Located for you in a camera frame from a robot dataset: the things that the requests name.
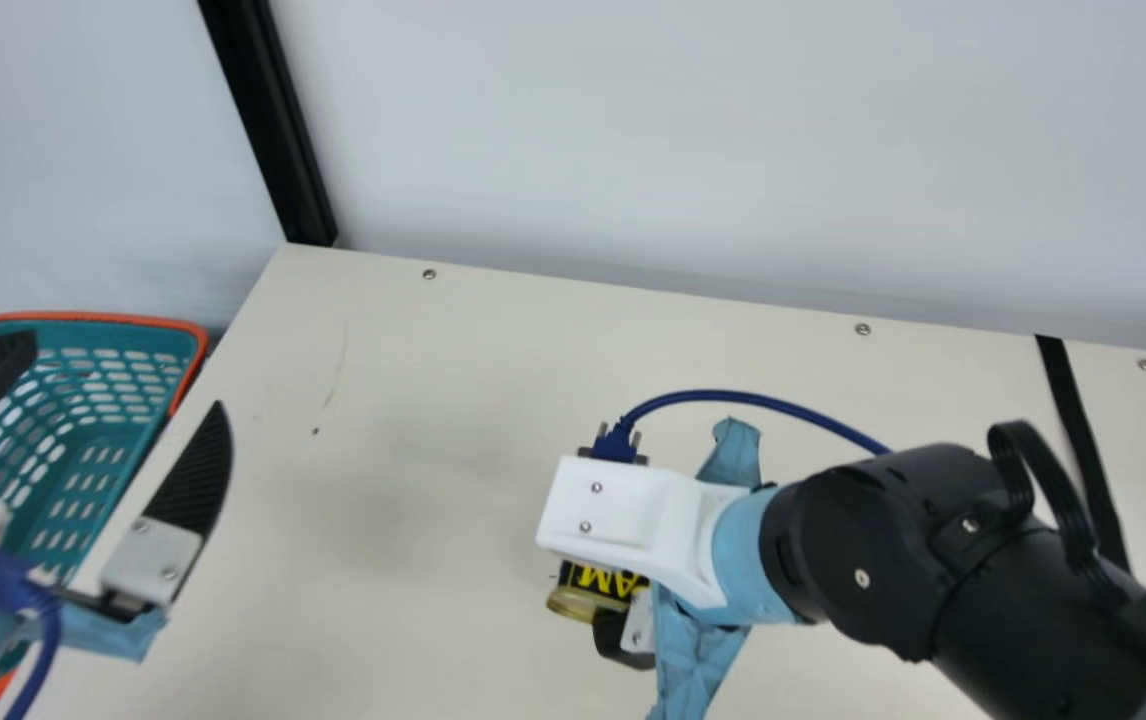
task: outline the table surface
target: table surface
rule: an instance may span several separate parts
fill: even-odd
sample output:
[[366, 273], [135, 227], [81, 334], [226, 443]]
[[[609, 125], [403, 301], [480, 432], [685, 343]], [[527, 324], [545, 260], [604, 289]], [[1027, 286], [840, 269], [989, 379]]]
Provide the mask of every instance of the table surface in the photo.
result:
[[[1070, 351], [1146, 582], [1144, 354]], [[644, 717], [654, 675], [601, 660], [586, 625], [545, 610], [558, 561], [533, 532], [560, 455], [682, 388], [788, 398], [893, 447], [983, 451], [994, 421], [1028, 418], [1067, 457], [1030, 337], [288, 245], [76, 578], [96, 585], [221, 400], [231, 491], [170, 626], [140, 666], [63, 652], [34, 717]], [[643, 451], [696, 471], [730, 410], [764, 430], [767, 480], [861, 457], [719, 405], [650, 416]], [[932, 666], [821, 626], [756, 628], [711, 717], [981, 714]]]

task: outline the white mount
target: white mount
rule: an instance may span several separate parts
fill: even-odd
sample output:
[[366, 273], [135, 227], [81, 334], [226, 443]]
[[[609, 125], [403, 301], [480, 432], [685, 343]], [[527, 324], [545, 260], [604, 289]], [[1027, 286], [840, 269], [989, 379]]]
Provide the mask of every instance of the white mount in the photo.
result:
[[725, 507], [748, 493], [674, 470], [562, 457], [537, 524], [537, 546], [646, 576], [696, 609], [727, 606], [711, 538]]

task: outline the wall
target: wall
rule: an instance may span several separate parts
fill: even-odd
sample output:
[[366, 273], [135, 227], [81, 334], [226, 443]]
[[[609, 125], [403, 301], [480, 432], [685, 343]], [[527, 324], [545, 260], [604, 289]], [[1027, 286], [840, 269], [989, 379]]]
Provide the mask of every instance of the wall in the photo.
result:
[[1146, 346], [1146, 3], [273, 8], [354, 246]]
[[221, 327], [282, 237], [193, 0], [0, 0], [0, 311]]

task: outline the orange basket rim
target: orange basket rim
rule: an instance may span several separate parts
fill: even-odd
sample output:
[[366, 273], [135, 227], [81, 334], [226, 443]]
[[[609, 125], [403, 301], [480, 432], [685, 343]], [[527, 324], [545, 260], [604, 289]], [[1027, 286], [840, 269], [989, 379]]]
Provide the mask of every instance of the orange basket rim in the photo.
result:
[[186, 320], [174, 320], [170, 318], [156, 318], [152, 315], [128, 315], [123, 313], [84, 313], [84, 311], [64, 310], [33, 310], [17, 311], [17, 313], [0, 313], [0, 323], [10, 320], [55, 320], [55, 322], [84, 322], [84, 323], [120, 323], [120, 324], [143, 324], [149, 328], [163, 328], [171, 331], [189, 332], [195, 338], [195, 357], [190, 359], [188, 368], [180, 381], [176, 382], [174, 398], [168, 405], [170, 417], [176, 413], [176, 407], [181, 405], [181, 398], [189, 391], [195, 375], [199, 373], [199, 363], [204, 357], [209, 355], [209, 331], [201, 324], [189, 323]]

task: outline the teal basket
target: teal basket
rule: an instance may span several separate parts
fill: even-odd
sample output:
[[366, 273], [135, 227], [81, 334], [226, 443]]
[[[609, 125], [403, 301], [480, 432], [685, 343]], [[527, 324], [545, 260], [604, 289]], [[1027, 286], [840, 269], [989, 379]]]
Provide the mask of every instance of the teal basket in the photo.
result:
[[38, 357], [0, 401], [0, 498], [11, 510], [3, 547], [65, 584], [209, 341], [197, 324], [152, 318], [6, 318], [0, 334], [34, 331]]

